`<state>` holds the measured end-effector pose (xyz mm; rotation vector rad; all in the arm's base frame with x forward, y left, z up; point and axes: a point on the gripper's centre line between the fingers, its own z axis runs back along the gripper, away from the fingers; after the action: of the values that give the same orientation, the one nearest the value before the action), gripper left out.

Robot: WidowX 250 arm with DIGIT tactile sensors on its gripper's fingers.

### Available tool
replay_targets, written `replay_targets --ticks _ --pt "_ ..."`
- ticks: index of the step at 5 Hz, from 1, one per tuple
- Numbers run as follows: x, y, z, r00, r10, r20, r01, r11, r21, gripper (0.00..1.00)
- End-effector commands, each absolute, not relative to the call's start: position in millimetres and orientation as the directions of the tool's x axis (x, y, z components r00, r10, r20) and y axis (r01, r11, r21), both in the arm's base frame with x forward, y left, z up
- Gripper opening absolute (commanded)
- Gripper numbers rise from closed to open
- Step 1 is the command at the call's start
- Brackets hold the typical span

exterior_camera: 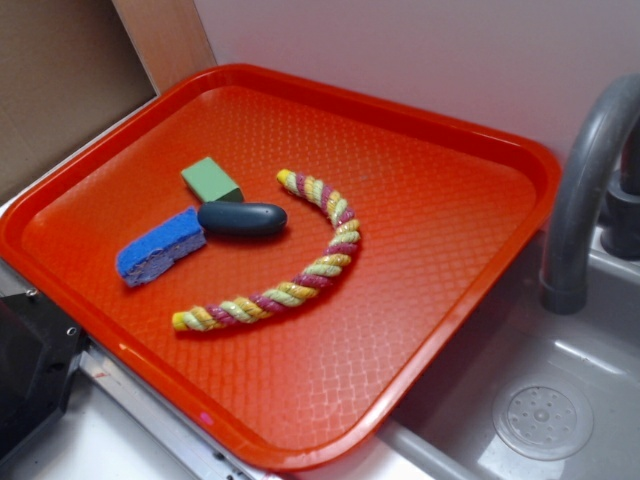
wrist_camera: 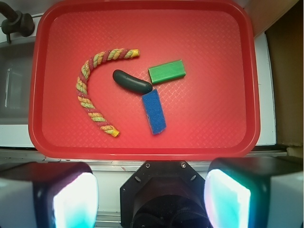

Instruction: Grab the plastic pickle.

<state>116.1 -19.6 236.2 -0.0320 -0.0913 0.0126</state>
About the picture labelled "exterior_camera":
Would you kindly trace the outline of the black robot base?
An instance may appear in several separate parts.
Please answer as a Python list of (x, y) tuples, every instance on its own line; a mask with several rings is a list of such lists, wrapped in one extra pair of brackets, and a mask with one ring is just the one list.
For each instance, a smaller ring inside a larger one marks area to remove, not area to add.
[(80, 356), (82, 327), (44, 293), (1, 298), (1, 462), (64, 416)]

